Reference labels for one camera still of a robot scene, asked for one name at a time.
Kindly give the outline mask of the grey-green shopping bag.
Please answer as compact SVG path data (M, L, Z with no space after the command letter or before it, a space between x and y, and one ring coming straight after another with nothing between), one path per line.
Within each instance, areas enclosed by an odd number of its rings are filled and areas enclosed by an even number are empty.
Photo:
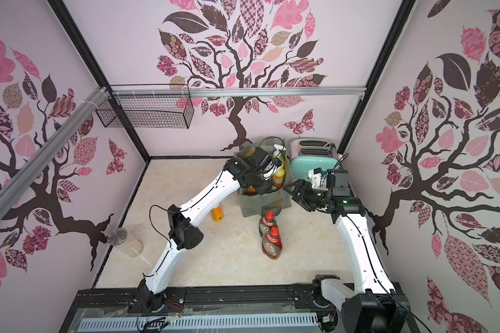
M278 216L292 207L289 195L283 190L292 176L286 144L280 137L266 137L258 144L244 144L234 156L254 165L255 153L265 159L254 180L237 191L240 210L244 217L263 216L269 211Z

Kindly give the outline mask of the large yellow dish soap bottle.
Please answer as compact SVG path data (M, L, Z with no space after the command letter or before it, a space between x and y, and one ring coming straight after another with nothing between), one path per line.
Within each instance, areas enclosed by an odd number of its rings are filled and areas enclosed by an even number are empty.
M285 151L286 151L286 147L284 147L282 144L275 144L274 145L274 152L272 155L275 159L279 159L281 161L282 168L284 168L286 165Z

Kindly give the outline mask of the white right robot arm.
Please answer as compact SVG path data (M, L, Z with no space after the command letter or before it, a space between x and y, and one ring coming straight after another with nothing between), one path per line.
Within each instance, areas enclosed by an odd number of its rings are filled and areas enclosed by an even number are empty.
M384 271L369 235L361 200L353 197L347 187L318 190L305 180L288 184L284 190L305 211L329 215L347 245L354 288L331 277L319 283L322 297L339 310L344 330L401 332L410 305L407 297L397 293Z

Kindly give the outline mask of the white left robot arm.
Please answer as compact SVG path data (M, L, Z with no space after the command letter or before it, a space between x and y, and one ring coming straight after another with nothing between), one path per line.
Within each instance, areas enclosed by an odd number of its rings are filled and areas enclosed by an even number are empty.
M241 187L251 186L263 195L272 188L271 177L280 169L276 160L268 166L252 166L249 161L231 158L208 186L182 206L167 209L169 235L167 245L150 273L137 287L135 299L147 309L162 307L167 299L166 290L179 262L187 251L203 240L199 225L213 208Z

